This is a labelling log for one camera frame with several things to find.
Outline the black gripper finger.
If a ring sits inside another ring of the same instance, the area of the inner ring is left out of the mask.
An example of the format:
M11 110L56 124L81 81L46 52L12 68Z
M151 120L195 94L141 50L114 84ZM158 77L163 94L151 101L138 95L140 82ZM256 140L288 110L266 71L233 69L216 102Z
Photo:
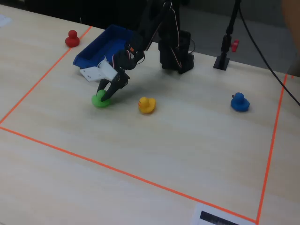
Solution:
M114 79L110 83L110 87L106 91L106 93L101 97L101 101L104 102L110 99L117 90L122 88L122 80L120 75L116 75Z
M100 83L99 83L99 86L98 86L98 89L97 89L96 93L98 93L100 90L104 90L106 88L106 86L110 83L111 82L107 79L100 80Z

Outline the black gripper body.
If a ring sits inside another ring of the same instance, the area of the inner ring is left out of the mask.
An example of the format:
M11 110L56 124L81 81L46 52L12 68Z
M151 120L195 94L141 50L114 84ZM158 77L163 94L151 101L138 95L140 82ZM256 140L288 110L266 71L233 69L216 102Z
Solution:
M132 54L127 49L118 51L113 56L113 68L117 71L113 84L117 88L123 88L128 84L130 77L126 74L126 70L133 70L138 62L144 59L144 51Z

